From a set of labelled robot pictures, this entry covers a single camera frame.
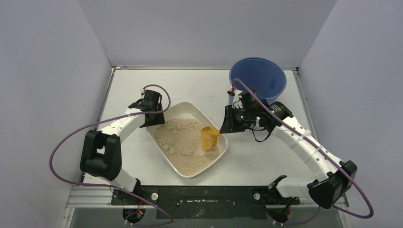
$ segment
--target blue bucket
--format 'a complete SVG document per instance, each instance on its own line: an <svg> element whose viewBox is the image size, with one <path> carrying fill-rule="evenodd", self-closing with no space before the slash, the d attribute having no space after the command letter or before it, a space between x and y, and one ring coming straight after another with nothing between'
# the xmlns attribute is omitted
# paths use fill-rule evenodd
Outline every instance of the blue bucket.
<svg viewBox="0 0 403 228"><path fill-rule="evenodd" d="M284 71L272 61L259 57L244 58L235 63L230 70L230 83L234 78L255 89L259 98L266 99L269 104L280 96L287 85ZM235 88L245 91L238 82Z"/></svg>

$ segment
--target yellow scoop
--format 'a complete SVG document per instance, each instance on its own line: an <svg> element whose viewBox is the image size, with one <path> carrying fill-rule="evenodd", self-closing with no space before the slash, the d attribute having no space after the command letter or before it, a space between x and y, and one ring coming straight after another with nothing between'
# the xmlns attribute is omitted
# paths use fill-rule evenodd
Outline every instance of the yellow scoop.
<svg viewBox="0 0 403 228"><path fill-rule="evenodd" d="M217 137L220 135L220 131L214 127L204 127L201 130L201 147L204 151L208 151L217 145Z"/></svg>

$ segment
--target sand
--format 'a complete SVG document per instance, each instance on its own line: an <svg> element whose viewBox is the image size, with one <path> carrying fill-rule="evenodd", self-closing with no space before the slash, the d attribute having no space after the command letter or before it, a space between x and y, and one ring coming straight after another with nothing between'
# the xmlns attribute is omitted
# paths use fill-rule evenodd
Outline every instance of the sand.
<svg viewBox="0 0 403 228"><path fill-rule="evenodd" d="M160 125L154 133L166 157L185 176L204 169L221 153L219 146L208 151L202 149L200 131L203 127L195 119L171 119Z"/></svg>

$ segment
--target round screw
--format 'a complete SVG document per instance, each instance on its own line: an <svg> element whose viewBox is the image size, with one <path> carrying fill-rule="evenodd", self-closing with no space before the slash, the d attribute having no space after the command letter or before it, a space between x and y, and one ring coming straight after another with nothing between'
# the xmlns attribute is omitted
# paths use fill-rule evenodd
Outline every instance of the round screw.
<svg viewBox="0 0 403 228"><path fill-rule="evenodd" d="M260 199L260 193L256 192L255 194L253 194L253 198L255 200L259 200Z"/></svg>
<svg viewBox="0 0 403 228"><path fill-rule="evenodd" d="M151 199L156 201L158 199L158 194L157 193L151 194Z"/></svg>

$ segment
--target metal frame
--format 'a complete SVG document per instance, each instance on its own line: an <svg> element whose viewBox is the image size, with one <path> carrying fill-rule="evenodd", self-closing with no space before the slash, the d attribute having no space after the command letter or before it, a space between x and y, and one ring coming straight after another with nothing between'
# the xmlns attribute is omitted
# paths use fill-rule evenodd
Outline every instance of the metal frame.
<svg viewBox="0 0 403 228"><path fill-rule="evenodd" d="M102 118L102 114L104 112L104 108L107 102L109 90L111 88L111 84L113 78L115 76L116 70L230 70L229 65L213 65L213 66L187 66L187 67L180 67L180 66L113 66L111 71L111 76L109 78L108 86L105 91L104 102L102 104L102 108L99 114L98 120ZM312 117L307 106L306 98L303 93L303 89L301 87L301 83L299 80L299 75L296 67L282 67L283 70L291 70L293 71L294 78L297 84L297 88L301 97L301 102L304 107L305 114L307 116L309 128L312 131L313 137L315 137L318 141L318 135L315 130L314 123L312 121ZM111 197L112 192L109 188L94 188L94 187L79 187L73 186L70 195L67 200L65 214L62 219L61 227L68 228L70 227L74 209L75 208L133 208L134 206L116 206L111 205ZM311 199L300 199L300 204L295 205L294 207L317 207L317 204ZM342 208L348 208L348 201L346 197L341 198L337 203L337 206ZM281 208L284 205L267 205L267 208ZM152 206L148 205L141 205L140 208L152 208ZM348 214L339 211L340 218L342 219L343 227L345 228L352 228L351 218Z"/></svg>

